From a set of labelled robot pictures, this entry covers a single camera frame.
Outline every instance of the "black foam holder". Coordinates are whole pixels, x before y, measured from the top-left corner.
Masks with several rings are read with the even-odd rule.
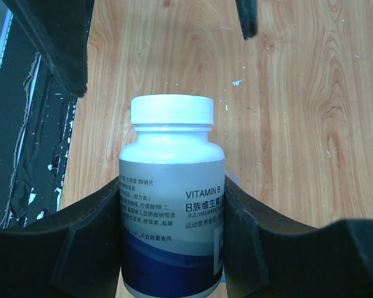
[[[373,220],[315,229],[226,177],[228,297],[373,297]],[[0,297],[115,297],[122,261],[118,178],[26,228],[0,230]]]

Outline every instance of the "wooden surface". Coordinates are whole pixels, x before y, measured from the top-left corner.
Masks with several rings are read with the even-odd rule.
[[[187,93],[215,100],[246,192],[315,227],[373,218],[373,0],[259,4],[244,41],[232,0],[96,0],[62,207],[117,176],[132,97]]]

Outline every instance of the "bottle neck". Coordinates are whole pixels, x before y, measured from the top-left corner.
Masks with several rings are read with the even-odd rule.
[[[184,145],[208,141],[209,125],[136,125],[137,141],[144,145]]]

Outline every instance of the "white plastic bottle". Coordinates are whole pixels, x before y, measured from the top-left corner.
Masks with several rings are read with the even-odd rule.
[[[119,160],[127,290],[140,297],[210,295],[223,273],[222,149],[208,141],[213,100],[151,95],[131,102],[138,139]]]

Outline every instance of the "product label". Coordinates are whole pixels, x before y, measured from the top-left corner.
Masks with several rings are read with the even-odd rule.
[[[148,296],[199,294],[223,273],[224,160],[120,160],[122,276]]]

